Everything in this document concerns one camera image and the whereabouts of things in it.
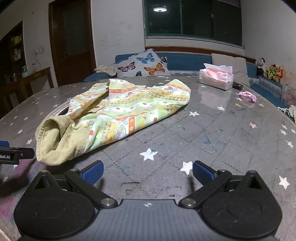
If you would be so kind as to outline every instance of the pillow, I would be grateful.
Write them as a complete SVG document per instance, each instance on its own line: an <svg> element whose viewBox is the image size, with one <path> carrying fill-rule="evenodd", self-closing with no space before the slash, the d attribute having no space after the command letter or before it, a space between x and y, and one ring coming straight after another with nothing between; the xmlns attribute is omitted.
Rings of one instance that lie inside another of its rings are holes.
<svg viewBox="0 0 296 241"><path fill-rule="evenodd" d="M161 60L153 49L148 49L127 59L122 59L113 66L117 69L117 78L170 75L165 61L167 62L165 57Z"/></svg>
<svg viewBox="0 0 296 241"><path fill-rule="evenodd" d="M223 54L212 53L212 63L214 65L232 66L234 81L240 82L250 87L250 78L248 77L246 60L241 57L232 57Z"/></svg>

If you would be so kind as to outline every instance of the door frame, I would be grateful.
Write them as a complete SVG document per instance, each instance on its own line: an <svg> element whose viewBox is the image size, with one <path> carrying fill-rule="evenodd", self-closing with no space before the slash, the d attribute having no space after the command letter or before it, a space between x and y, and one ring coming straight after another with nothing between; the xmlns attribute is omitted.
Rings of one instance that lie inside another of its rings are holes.
<svg viewBox="0 0 296 241"><path fill-rule="evenodd" d="M50 2L48 4L48 21L49 21L49 40L50 40L50 48L52 52L52 61L54 64L55 72L58 70L58 65L57 65L57 53L55 51L55 45L54 45L54 35L53 35L53 7L54 4L57 2L65 2L65 0L55 0L53 2ZM91 55L91 68L95 69L96 68L96 59L94 55L94 41L93 41L93 35L92 35L92 25L91 25L91 0L85 0L87 4L87 17L89 19L88 25L89 25L89 34L88 34L88 45L90 48L90 55ZM57 78L57 84L59 86L59 74L56 72L56 78Z"/></svg>

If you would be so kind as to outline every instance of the metal screw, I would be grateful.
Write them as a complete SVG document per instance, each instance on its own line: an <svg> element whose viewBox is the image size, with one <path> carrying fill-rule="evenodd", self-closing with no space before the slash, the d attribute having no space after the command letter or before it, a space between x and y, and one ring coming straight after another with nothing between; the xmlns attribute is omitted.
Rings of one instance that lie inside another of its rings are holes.
<svg viewBox="0 0 296 241"><path fill-rule="evenodd" d="M196 201L191 199L191 198L184 198L181 203L184 205L184 206L187 206L187 207L191 207L193 205L196 204Z"/></svg>
<svg viewBox="0 0 296 241"><path fill-rule="evenodd" d="M115 200L113 198L104 198L101 200L101 203L104 205L104 206L112 206L113 204L115 204Z"/></svg>

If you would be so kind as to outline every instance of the panda plush toy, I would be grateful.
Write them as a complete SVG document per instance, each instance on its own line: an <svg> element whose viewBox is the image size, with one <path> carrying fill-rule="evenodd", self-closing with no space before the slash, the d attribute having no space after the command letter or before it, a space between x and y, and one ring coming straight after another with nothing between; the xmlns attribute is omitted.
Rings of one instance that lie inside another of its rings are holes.
<svg viewBox="0 0 296 241"><path fill-rule="evenodd" d="M256 75L263 75L263 73L266 72L266 70L268 69L267 66L265 65L265 59L264 58L260 58L257 60L256 62L257 64L257 73Z"/></svg>

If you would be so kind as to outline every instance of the wooden side table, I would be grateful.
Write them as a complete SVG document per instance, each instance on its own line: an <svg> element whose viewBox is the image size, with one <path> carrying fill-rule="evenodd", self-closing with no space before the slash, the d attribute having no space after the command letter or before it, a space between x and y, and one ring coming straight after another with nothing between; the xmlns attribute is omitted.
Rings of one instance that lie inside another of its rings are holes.
<svg viewBox="0 0 296 241"><path fill-rule="evenodd" d="M11 82L5 86L0 87L0 95L4 104L5 110L10 112L13 109L9 95L16 92L19 103L28 99L33 95L33 91L30 82L47 75L50 88L53 88L52 76L50 74L50 67L42 69L34 74L31 74L25 78L19 79L16 82Z"/></svg>

